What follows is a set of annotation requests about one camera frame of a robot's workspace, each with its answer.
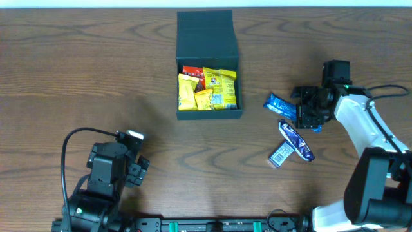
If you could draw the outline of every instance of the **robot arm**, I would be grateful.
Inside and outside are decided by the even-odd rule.
[[[119,214],[118,208],[123,188],[141,185],[149,168],[150,162],[143,156],[139,156],[135,163],[143,135],[135,131],[112,134],[79,128],[66,137],[65,144],[71,135],[82,130],[115,136],[116,142],[93,145],[86,164],[91,172],[79,180],[73,195],[67,200],[68,205],[62,208],[63,219],[54,221],[51,231],[134,232],[135,221]],[[80,189],[85,181],[87,189]]]
[[[380,148],[378,149],[378,152],[383,153],[384,157],[388,157],[388,153],[396,153],[395,149],[389,142],[385,139],[385,136],[382,134],[382,132],[377,128],[376,124],[372,121],[369,113],[366,111],[366,103],[368,101],[368,97],[364,95],[348,95],[344,97],[340,97],[336,109],[334,111],[335,118],[345,127],[346,131],[348,132],[353,145],[355,146],[359,158],[361,158],[362,154],[365,151],[371,151],[371,149],[375,148]],[[401,143],[399,140],[397,140],[392,132],[389,130],[389,128],[386,126],[382,118],[379,116],[379,114],[376,111],[376,108],[374,107],[374,103],[371,102],[370,106],[372,107],[372,113],[374,114],[375,118],[379,121],[379,124],[384,128],[384,130],[387,132],[387,134],[391,135],[394,139],[393,142],[396,143],[396,145],[402,150],[402,152],[407,153],[409,150],[405,146],[405,144]],[[385,166],[387,169],[389,168],[389,160],[382,160],[381,162],[385,163]],[[348,208],[347,212],[345,210],[345,204],[344,200],[340,200],[338,202],[335,202],[333,204],[330,204],[329,206],[321,206],[317,207],[313,210],[312,212],[312,222],[313,222],[313,227],[314,231],[316,232],[323,232],[323,231],[353,231],[354,229],[359,229],[361,227],[367,227],[370,229],[380,229],[382,228],[381,224],[383,222],[380,222],[380,220],[375,219],[374,223],[377,224],[370,224],[370,223],[359,223],[362,225],[355,225],[351,222],[351,220],[348,219],[348,214],[359,214],[359,219],[360,221],[363,221],[363,219],[370,215],[371,213],[368,213],[368,206],[363,206],[364,209],[362,213],[357,212],[360,211],[360,208],[356,208],[353,204],[356,204],[353,202],[352,199],[356,198],[356,196],[353,195],[365,195],[365,193],[376,193],[373,194],[373,196],[365,199],[359,199],[360,201],[364,200],[365,202],[369,202],[370,200],[379,200],[379,201],[388,201],[388,198],[384,199],[384,185],[385,185],[385,177],[391,177],[391,173],[388,171],[385,171],[384,169],[377,169],[374,168],[375,170],[370,170],[374,171],[374,178],[370,178],[369,181],[373,181],[372,183],[368,183],[366,185],[365,182],[361,182],[359,180],[355,180],[357,178],[361,178],[361,176],[358,174],[358,172],[354,173],[354,177],[350,181],[350,185],[348,185],[349,189],[350,188],[355,188],[355,191],[348,191],[348,189],[345,192],[345,197],[346,197],[346,208]],[[366,187],[370,186],[370,189],[362,189],[360,190],[359,188],[361,187]],[[380,206],[378,206],[378,211],[384,211],[388,210],[387,212],[384,212],[381,216],[376,215],[375,217],[385,217],[385,218],[390,218],[391,220],[398,221],[399,216],[405,216],[403,219],[403,222],[397,222],[393,226],[401,226],[401,227],[407,227],[407,225],[410,223],[411,216],[410,212],[411,209],[407,209],[405,212],[401,213],[395,213],[392,209],[385,209]],[[388,226],[390,222],[384,223],[384,226]]]
[[[312,128],[336,119],[345,127],[360,158],[344,199],[312,211],[313,230],[408,227],[412,185],[401,164],[411,160],[411,152],[379,116],[369,91],[351,85],[349,69],[347,61],[326,62],[321,88],[298,87],[292,94],[301,98],[296,127]],[[399,181],[399,187],[386,187],[386,178]]]

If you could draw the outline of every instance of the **blue candy bar wrapper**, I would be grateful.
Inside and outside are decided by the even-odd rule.
[[[314,154],[302,137],[284,119],[279,122],[279,130],[283,137],[293,145],[296,153],[306,161],[315,159]]]
[[[290,119],[292,122],[296,121],[296,106],[281,99],[274,93],[270,94],[270,97],[266,100],[263,107],[268,108],[269,110],[272,110],[273,112],[278,113],[287,119]],[[322,126],[314,128],[312,130],[316,133],[320,133],[322,131]]]
[[[288,141],[284,141],[282,145],[276,149],[275,153],[269,156],[269,161],[277,168],[280,168],[282,163],[295,151],[293,145]]]

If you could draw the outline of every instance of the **blue wrapper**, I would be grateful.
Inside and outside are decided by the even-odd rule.
[[[269,110],[272,110],[273,112],[278,113],[287,119],[290,119],[292,122],[296,121],[296,106],[281,99],[274,93],[270,94],[270,97],[266,100],[263,107],[268,108]],[[318,128],[314,128],[312,130],[316,133],[319,133],[322,131],[322,126],[318,126]]]
[[[283,137],[293,145],[296,153],[306,161],[315,159],[314,154],[302,137],[284,119],[279,122],[279,130]]]

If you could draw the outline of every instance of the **green terminal connector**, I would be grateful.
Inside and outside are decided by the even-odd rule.
[[[169,223],[169,232],[178,232],[178,223],[177,222]]]
[[[253,232],[262,232],[262,222],[253,222]]]

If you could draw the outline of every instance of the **yellow snack packet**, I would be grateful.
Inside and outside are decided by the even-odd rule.
[[[197,110],[198,106],[194,100],[194,89],[199,82],[199,78],[179,74],[179,110]]]
[[[236,72],[203,68],[206,89],[213,89],[212,104],[215,110],[237,109],[234,95]]]
[[[212,89],[202,90],[194,94],[199,110],[214,110],[212,96]]]

